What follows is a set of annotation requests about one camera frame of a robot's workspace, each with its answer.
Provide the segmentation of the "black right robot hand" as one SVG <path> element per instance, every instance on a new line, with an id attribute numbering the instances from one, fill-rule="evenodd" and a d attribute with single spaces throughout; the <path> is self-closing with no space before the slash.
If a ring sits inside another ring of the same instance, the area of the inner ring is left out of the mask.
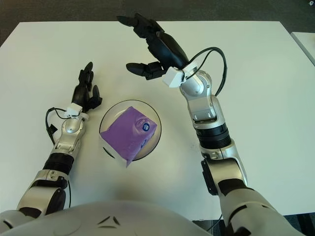
<path id="1" fill-rule="evenodd" d="M 146 40 L 149 52 L 157 59 L 148 64 L 131 62 L 126 64 L 129 72 L 145 77 L 146 80 L 162 77 L 168 68 L 182 69 L 189 59 L 177 41 L 152 19 L 136 13 L 134 17 L 118 16 L 118 21 L 128 27 L 140 38 Z"/>

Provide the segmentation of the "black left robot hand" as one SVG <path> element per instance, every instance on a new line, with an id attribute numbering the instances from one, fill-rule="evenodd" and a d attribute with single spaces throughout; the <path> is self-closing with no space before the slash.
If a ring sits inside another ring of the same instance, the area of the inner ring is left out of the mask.
<path id="1" fill-rule="evenodd" d="M 74 89 L 71 101 L 81 106 L 84 113 L 97 108 L 102 103 L 97 85 L 92 87 L 93 78 L 93 63 L 90 61 L 84 69 L 80 70 L 79 84 Z"/>

